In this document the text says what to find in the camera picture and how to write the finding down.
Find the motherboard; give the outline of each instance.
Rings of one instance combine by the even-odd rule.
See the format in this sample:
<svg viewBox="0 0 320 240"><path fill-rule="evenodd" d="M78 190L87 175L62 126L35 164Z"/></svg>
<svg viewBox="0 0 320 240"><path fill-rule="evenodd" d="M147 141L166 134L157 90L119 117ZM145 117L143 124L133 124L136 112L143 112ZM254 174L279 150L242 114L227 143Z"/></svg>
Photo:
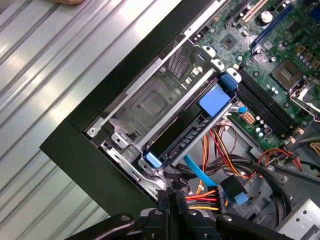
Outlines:
<svg viewBox="0 0 320 240"><path fill-rule="evenodd" d="M263 149L295 141L320 109L320 3L229 0L192 37L242 77L231 119Z"/></svg>

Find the green circuit board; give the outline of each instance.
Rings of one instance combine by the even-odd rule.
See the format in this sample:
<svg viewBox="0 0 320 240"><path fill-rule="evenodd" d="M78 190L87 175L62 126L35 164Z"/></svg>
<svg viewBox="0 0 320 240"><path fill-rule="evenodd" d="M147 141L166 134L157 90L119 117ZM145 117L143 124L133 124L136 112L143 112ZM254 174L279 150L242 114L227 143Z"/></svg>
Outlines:
<svg viewBox="0 0 320 240"><path fill-rule="evenodd" d="M313 76L319 79L320 76L320 26L311 17L311 10L314 7L306 6L302 1L290 3L293 9L270 31L257 49L261 54L253 54L252 44L254 40L266 29L260 23L259 15L264 11L269 11L276 1L269 0L245 25L229 24L229 14L242 1L231 0L228 7L216 14L206 27L206 32L197 40L201 46L211 46L215 49L217 57L227 67L245 65L245 71L286 111L296 123L306 126L313 119L307 115L298 105L290 100L289 89L275 78L275 70L285 61L291 62L304 76ZM250 6L255 6L259 2L253 0ZM271 13L273 21L284 11L284 9L274 9ZM308 101L320 108L320 85L316 85L308 93ZM271 89L275 88L278 94L273 95ZM248 109L254 117L259 113ZM238 114L233 114L242 128L247 131L263 149L278 148L284 143L284 139L274 133L259 137L255 129L259 122L248 124Z"/></svg>

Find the cable clip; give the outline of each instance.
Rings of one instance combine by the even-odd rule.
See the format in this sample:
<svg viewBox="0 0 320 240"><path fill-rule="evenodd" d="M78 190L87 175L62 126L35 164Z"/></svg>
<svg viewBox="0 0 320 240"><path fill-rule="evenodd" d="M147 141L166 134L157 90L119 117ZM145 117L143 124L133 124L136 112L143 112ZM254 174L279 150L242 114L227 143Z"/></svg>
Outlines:
<svg viewBox="0 0 320 240"><path fill-rule="evenodd" d="M295 152L294 154L292 154L291 156L288 156L285 160L284 163L288 164L290 162L292 162L293 159L299 157L299 153Z"/></svg>
<svg viewBox="0 0 320 240"><path fill-rule="evenodd" d="M198 185L198 188L200 188L201 191L205 190L204 186L202 186L202 185Z"/></svg>

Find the blue cable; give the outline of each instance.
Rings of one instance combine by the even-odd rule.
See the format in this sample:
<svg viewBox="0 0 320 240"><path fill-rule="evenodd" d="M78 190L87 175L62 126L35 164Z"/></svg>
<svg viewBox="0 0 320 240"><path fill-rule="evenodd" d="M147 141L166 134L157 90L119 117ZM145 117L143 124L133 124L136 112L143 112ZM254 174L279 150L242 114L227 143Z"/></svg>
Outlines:
<svg viewBox="0 0 320 240"><path fill-rule="evenodd" d="M195 162L189 157L189 155L185 155L183 160L188 165L188 167L197 175L198 178L200 178L205 185L209 187L215 187L218 186L214 181L212 181L201 169L195 164Z"/></svg>

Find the blue plastic latch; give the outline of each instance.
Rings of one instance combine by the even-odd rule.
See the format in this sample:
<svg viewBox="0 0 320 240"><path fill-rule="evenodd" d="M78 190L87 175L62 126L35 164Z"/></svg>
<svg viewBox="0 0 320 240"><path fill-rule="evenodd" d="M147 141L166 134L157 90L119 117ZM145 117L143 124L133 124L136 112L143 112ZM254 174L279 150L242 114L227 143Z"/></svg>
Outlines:
<svg viewBox="0 0 320 240"><path fill-rule="evenodd" d="M225 74L220 78L220 81L231 91L234 91L238 87L237 81L229 74Z"/></svg>
<svg viewBox="0 0 320 240"><path fill-rule="evenodd" d="M244 192L239 193L237 196L233 197L237 204L241 205L248 201L248 197Z"/></svg>
<svg viewBox="0 0 320 240"><path fill-rule="evenodd" d="M230 101L230 97L219 85L214 85L198 102L212 118Z"/></svg>
<svg viewBox="0 0 320 240"><path fill-rule="evenodd" d="M155 168L160 168L162 165L162 162L151 152L148 152L144 158Z"/></svg>
<svg viewBox="0 0 320 240"><path fill-rule="evenodd" d="M246 106L240 106L238 113L244 114L246 111L248 111L248 108Z"/></svg>

